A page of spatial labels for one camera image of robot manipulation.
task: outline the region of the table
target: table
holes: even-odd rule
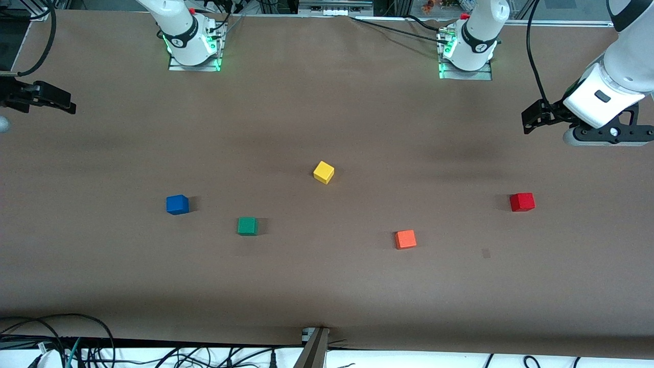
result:
[[[125,338],[295,343],[327,325],[355,348],[654,356],[654,145],[524,136],[524,27],[474,82],[439,79],[429,41],[344,17],[247,17],[219,73],[168,72],[148,14],[58,18],[29,80],[78,113],[3,111],[3,314],[83,312]],[[615,32],[532,38],[555,100]],[[311,177],[320,160],[329,185]],[[511,213],[517,192],[538,207]],[[196,210],[166,213],[174,194]],[[237,235],[240,216],[263,234]],[[404,229],[418,247],[397,251]]]

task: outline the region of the wooden block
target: wooden block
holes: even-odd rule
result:
[[[511,196],[511,211],[527,212],[536,208],[534,195],[532,193],[518,193]]]
[[[403,230],[395,233],[395,248],[409,249],[418,245],[413,230]]]
[[[259,231],[259,223],[256,217],[239,217],[237,232],[241,236],[256,236]]]
[[[318,166],[316,166],[316,170],[313,170],[313,177],[323,184],[329,184],[329,180],[332,180],[332,176],[334,176],[334,168],[325,161],[321,161]]]

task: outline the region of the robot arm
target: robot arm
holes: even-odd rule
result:
[[[457,20],[456,39],[443,57],[465,71],[481,69],[492,58],[497,36],[509,19],[511,9],[506,0],[480,0],[469,19]]]
[[[543,100],[523,112],[525,134],[542,125],[569,122],[571,145],[644,145],[654,128],[636,125],[638,102],[654,91],[654,0],[607,0],[616,42],[551,106]],[[619,116],[630,114],[630,124]]]
[[[203,63],[218,50],[216,21],[191,14],[184,0],[136,0],[157,21],[171,55],[183,65]]]

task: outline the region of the cable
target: cable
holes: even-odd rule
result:
[[[98,358],[95,356],[96,354],[98,354],[98,351],[96,351],[96,352],[93,353],[93,354],[90,354],[89,357],[86,359],[86,363],[111,363],[111,362],[112,362],[112,360],[107,360],[107,359],[98,359]],[[200,360],[198,360],[198,359],[196,359],[196,358],[191,358],[190,356],[188,356],[188,355],[186,355],[186,354],[178,353],[178,354],[173,354],[172,356],[169,356],[169,358],[172,358],[172,357],[176,357],[176,358],[179,358],[179,357],[188,357],[188,360],[190,360],[190,361],[195,361],[195,362],[197,362],[197,363],[204,364],[204,365],[210,367],[210,363],[205,363],[205,362],[200,361]],[[154,359],[154,360],[149,360],[149,361],[135,361],[135,360],[119,360],[119,359],[117,359],[117,360],[116,360],[116,363],[127,363],[127,364],[134,364],[134,365],[146,365],[146,364],[156,363],[156,362],[158,362],[158,361],[161,361],[161,359]]]
[[[484,364],[484,368],[489,368],[489,365],[491,364],[491,359],[492,359],[492,356],[493,356],[493,355],[495,355],[495,354],[491,354],[491,355],[489,355],[489,358],[488,358],[488,360],[486,361],[486,364]]]
[[[79,345],[81,339],[82,339],[81,337],[78,337],[77,341],[75,341],[75,344],[71,349],[71,356],[68,357],[68,361],[66,362],[66,368],[71,368],[73,364],[73,356],[75,355],[75,350],[77,350],[77,345]]]
[[[387,29],[387,30],[389,30],[389,31],[394,31],[394,32],[398,32],[398,33],[403,33],[403,34],[405,34],[405,35],[418,37],[418,38],[420,38],[420,39],[426,39],[426,40],[428,40],[428,41],[433,41],[433,42],[436,42],[436,43],[442,43],[442,44],[446,44],[446,43],[447,43],[446,40],[433,39],[433,38],[431,38],[431,37],[425,37],[425,36],[417,35],[417,34],[415,34],[415,33],[406,32],[406,31],[402,31],[402,30],[399,30],[399,29],[395,29],[395,28],[391,28],[391,27],[382,26],[381,24],[376,24],[376,23],[369,22],[369,21],[367,21],[367,20],[363,20],[363,19],[357,19],[357,18],[353,18],[353,17],[350,17],[350,19],[352,19],[352,20],[356,20],[357,22],[360,22],[360,23],[369,24],[369,25],[371,25],[371,26],[375,26],[375,27],[379,27],[379,28]]]
[[[531,355],[526,355],[523,358],[523,364],[525,365],[525,368],[531,368],[531,367],[529,367],[529,364],[527,364],[527,360],[529,360],[529,359],[533,360],[534,363],[536,363],[536,368],[540,368],[540,364],[538,364],[538,360],[536,360],[536,358],[532,357]]]
[[[62,364],[62,366],[65,366],[65,359],[64,359],[64,355],[65,355],[65,354],[64,354],[64,351],[63,351],[63,344],[61,343],[61,340],[60,340],[60,338],[59,338],[59,335],[58,335],[58,334],[56,333],[56,331],[52,328],[52,326],[50,326],[49,324],[47,324],[46,322],[43,321],[43,320],[46,320],[46,319],[49,319],[49,318],[60,318],[60,317],[79,317],[79,318],[84,318],[84,319],[87,319],[87,320],[90,320],[90,321],[93,321],[93,322],[99,324],[99,325],[100,325],[100,326],[105,330],[105,332],[107,333],[107,336],[109,336],[109,341],[111,342],[111,348],[112,348],[112,350],[113,350],[113,357],[112,357],[111,368],[114,368],[114,365],[116,364],[116,363],[115,363],[115,361],[116,361],[116,345],[115,345],[115,343],[114,343],[114,337],[113,337],[113,335],[112,335],[112,333],[111,333],[111,330],[109,329],[109,327],[107,326],[107,324],[105,324],[104,322],[102,322],[100,319],[95,318],[95,317],[92,317],[92,316],[89,316],[89,315],[87,315],[87,314],[81,314],[81,313],[60,313],[60,314],[51,314],[51,315],[49,315],[49,316],[43,316],[43,317],[39,317],[39,318],[19,317],[19,316],[0,317],[0,321],[2,321],[2,320],[25,320],[25,321],[23,321],[23,322],[16,323],[16,324],[14,324],[14,325],[12,325],[12,326],[9,326],[8,328],[6,328],[6,329],[0,331],[0,335],[2,335],[3,333],[5,333],[5,332],[7,332],[7,331],[9,331],[9,330],[11,330],[11,329],[13,329],[13,328],[16,328],[16,327],[19,327],[19,326],[21,326],[21,325],[24,325],[24,324],[26,324],[26,323],[29,323],[29,322],[39,322],[39,323],[41,323],[42,325],[44,325],[47,329],[49,329],[50,332],[51,332],[51,333],[55,336],[55,338],[57,339],[57,342],[58,342],[58,345],[59,345],[59,346],[58,346],[59,349],[57,349],[57,351],[60,352],[60,355],[61,355],[61,364]]]
[[[161,367],[168,358],[173,356],[174,353],[178,352],[180,348],[174,348],[171,351],[168,352],[168,354],[164,355],[162,359],[159,360],[159,363],[154,366],[154,368],[159,368]]]
[[[241,350],[243,350],[243,348],[238,348],[238,349],[235,349],[235,350],[234,350],[234,348],[230,348],[230,353],[227,355],[225,360],[223,360],[220,364],[218,364],[216,366],[216,368],[222,367],[222,365],[227,363],[227,362],[229,362],[228,367],[232,366],[232,357],[234,357],[234,355],[236,355],[236,353],[240,352]]]
[[[60,355],[61,366],[62,367],[65,366],[66,362],[65,362],[65,359],[64,359],[63,343],[61,342],[59,334],[57,334],[57,331],[55,331],[54,328],[52,328],[51,325],[49,325],[48,323],[43,321],[41,318],[31,318],[31,317],[21,317],[21,316],[0,317],[0,321],[6,321],[6,320],[24,320],[24,321],[15,323],[15,324],[7,327],[6,329],[0,331],[0,335],[2,335],[3,333],[5,333],[7,331],[16,329],[18,327],[21,327],[21,326],[26,325],[26,324],[31,323],[31,322],[39,322],[41,325],[46,327],[51,332],[52,336],[54,336],[54,338],[56,339],[55,350],[57,350],[57,352]]]
[[[220,29],[220,27],[222,27],[225,23],[227,23],[227,19],[230,18],[230,15],[232,15],[230,12],[227,13],[227,16],[225,17],[225,19],[222,20],[222,22],[219,25],[215,26],[214,28],[209,28],[209,32],[213,32],[216,29]]]
[[[246,361],[246,360],[248,360],[250,358],[253,358],[253,357],[257,356],[257,355],[261,355],[263,353],[273,351],[274,349],[279,349],[279,348],[302,348],[302,347],[304,347],[304,345],[282,345],[282,346],[275,346],[273,348],[259,350],[258,352],[252,353],[252,354],[248,355],[247,357],[245,357],[245,358],[237,361],[236,363],[234,363],[234,367],[239,367],[239,366],[241,366],[243,364],[244,361]]]
[[[79,317],[79,318],[85,318],[87,320],[93,321],[97,324],[99,324],[107,333],[107,336],[109,336],[109,341],[111,342],[111,349],[113,351],[112,355],[112,363],[111,363],[111,368],[114,368],[116,365],[116,345],[114,343],[114,336],[111,334],[111,330],[109,329],[109,326],[102,322],[100,319],[89,316],[87,314],[82,314],[82,313],[61,313],[61,314],[51,314],[49,316],[42,317],[43,319],[46,318],[58,318],[58,317]]]
[[[43,3],[48,7],[48,10],[46,12],[43,12],[42,15],[36,17],[19,17],[19,16],[9,16],[10,18],[13,19],[21,19],[21,20],[34,20],[34,19],[39,19],[43,16],[45,16],[48,13],[51,13],[52,17],[50,19],[50,36],[48,36],[48,42],[45,45],[45,49],[43,50],[43,53],[41,54],[41,57],[37,61],[36,64],[34,64],[33,67],[29,68],[26,71],[19,71],[16,73],[16,76],[18,77],[24,77],[26,75],[30,75],[34,73],[38,68],[40,68],[43,65],[43,62],[45,62],[45,59],[48,57],[48,54],[50,53],[50,49],[52,48],[52,43],[54,42],[54,36],[57,33],[57,16],[54,11],[54,4],[52,4],[52,0],[43,0]]]
[[[275,349],[270,352],[270,365],[268,367],[277,368],[277,354],[275,353]]]
[[[422,20],[419,20],[416,16],[413,16],[413,15],[407,14],[407,15],[403,16],[402,18],[413,19],[414,21],[416,21],[418,24],[420,24],[422,27],[425,27],[426,29],[429,29],[429,30],[432,30],[432,31],[436,31],[436,32],[439,31],[438,28],[434,28],[434,27],[428,25],[427,23],[423,22]]]
[[[37,356],[28,366],[27,368],[37,368],[39,366],[39,362],[41,361],[41,358],[43,358],[43,354]]]
[[[202,349],[202,348],[204,348],[204,346],[198,346],[195,350],[193,350],[193,351],[190,352],[187,356],[185,356],[184,359],[182,359],[181,361],[178,361],[178,362],[175,364],[174,368],[179,368],[179,367],[181,367],[181,366],[182,366],[182,363],[184,363],[186,360],[188,360],[188,358],[190,358],[190,356],[192,356],[193,354],[195,354],[198,350],[200,350],[200,349]]]
[[[529,20],[527,20],[527,34],[526,34],[527,57],[529,58],[529,65],[531,65],[532,71],[534,72],[534,78],[536,78],[536,84],[538,85],[538,91],[540,92],[540,97],[543,99],[543,103],[545,104],[546,108],[552,112],[555,118],[560,119],[563,122],[567,122],[566,119],[559,116],[559,114],[557,114],[554,111],[554,109],[552,109],[552,105],[550,105],[549,100],[545,95],[545,89],[543,88],[543,83],[540,80],[540,75],[538,74],[538,69],[536,68],[536,63],[534,62],[534,57],[531,51],[531,27],[534,21],[534,14],[536,13],[536,8],[538,7],[538,3],[540,3],[540,0],[536,0],[532,5],[532,11],[529,14]]]

